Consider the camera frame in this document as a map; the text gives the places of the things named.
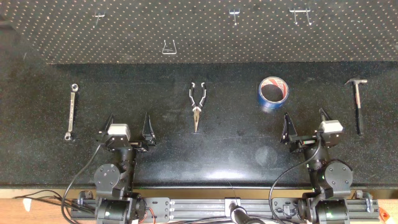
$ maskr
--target blue tape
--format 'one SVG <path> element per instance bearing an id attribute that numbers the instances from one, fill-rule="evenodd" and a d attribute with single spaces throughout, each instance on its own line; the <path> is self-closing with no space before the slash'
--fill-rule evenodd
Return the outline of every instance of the blue tape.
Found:
<path id="1" fill-rule="evenodd" d="M 283 98 L 278 102 L 267 100 L 267 98 L 262 95 L 261 91 L 262 88 L 264 88 L 266 85 L 277 86 L 282 91 Z M 265 78 L 259 85 L 258 98 L 259 98 L 259 103 L 263 108 L 276 109 L 281 107 L 285 103 L 288 95 L 289 95 L 289 87 L 287 86 L 286 82 L 283 81 L 283 79 L 281 78 L 268 77 Z"/>

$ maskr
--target wrench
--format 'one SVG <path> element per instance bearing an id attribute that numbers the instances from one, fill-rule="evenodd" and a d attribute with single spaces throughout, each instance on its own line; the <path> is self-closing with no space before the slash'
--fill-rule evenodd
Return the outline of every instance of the wrench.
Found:
<path id="1" fill-rule="evenodd" d="M 72 131 L 73 131 L 73 114 L 75 112 L 75 96 L 76 92 L 79 90 L 79 86 L 77 84 L 72 84 L 72 91 L 70 92 L 70 110 L 69 110 L 69 127 L 68 132 L 65 134 L 65 140 L 72 140 Z"/>

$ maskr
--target black countertop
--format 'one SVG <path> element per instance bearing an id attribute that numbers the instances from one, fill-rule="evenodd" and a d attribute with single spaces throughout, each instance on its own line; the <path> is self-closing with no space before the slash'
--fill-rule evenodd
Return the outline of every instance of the black countertop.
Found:
<path id="1" fill-rule="evenodd" d="M 94 152 L 95 133 L 110 113 L 116 123 L 129 125 L 134 140 L 146 112 L 158 144 L 138 154 L 135 187 L 267 188 L 303 161 L 279 143 L 283 114 L 288 111 L 298 134 L 307 135 L 320 124 L 319 108 L 345 127 L 330 154 L 354 169 L 353 186 L 398 187 L 396 62 L 44 65 L 23 56 L 1 52 L 2 188 L 65 187 Z M 284 79 L 290 94 L 283 107 L 265 113 L 257 89 L 269 76 Z M 344 85 L 353 77 L 368 79 L 359 88 L 363 138 L 356 134 L 353 86 Z M 191 82 L 206 82 L 208 90 L 196 134 Z M 75 139 L 64 141 L 72 83 L 80 87 Z M 95 170 L 111 157 L 101 150 L 76 186 L 92 187 Z M 306 169 L 292 171 L 279 186 L 309 187 Z"/>

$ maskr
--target hammer handle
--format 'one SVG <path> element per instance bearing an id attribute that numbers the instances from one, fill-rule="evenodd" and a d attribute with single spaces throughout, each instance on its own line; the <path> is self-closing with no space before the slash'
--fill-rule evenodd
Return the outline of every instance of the hammer handle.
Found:
<path id="1" fill-rule="evenodd" d="M 364 132 L 363 132 L 363 119 L 362 119 L 362 111 L 361 111 L 361 108 L 357 108 L 357 109 L 356 109 L 356 120 L 357 120 L 357 122 L 358 122 L 358 134 L 359 134 L 360 136 L 363 136 L 363 135 L 364 135 Z"/>

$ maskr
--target tape roll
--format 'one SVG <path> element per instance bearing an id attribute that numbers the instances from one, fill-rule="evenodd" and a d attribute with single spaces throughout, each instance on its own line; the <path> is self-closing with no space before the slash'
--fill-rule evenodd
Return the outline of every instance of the tape roll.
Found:
<path id="1" fill-rule="evenodd" d="M 268 77 L 260 83 L 258 98 L 263 108 L 276 109 L 281 107 L 285 103 L 288 95 L 289 88 L 286 82 L 281 78 Z"/>

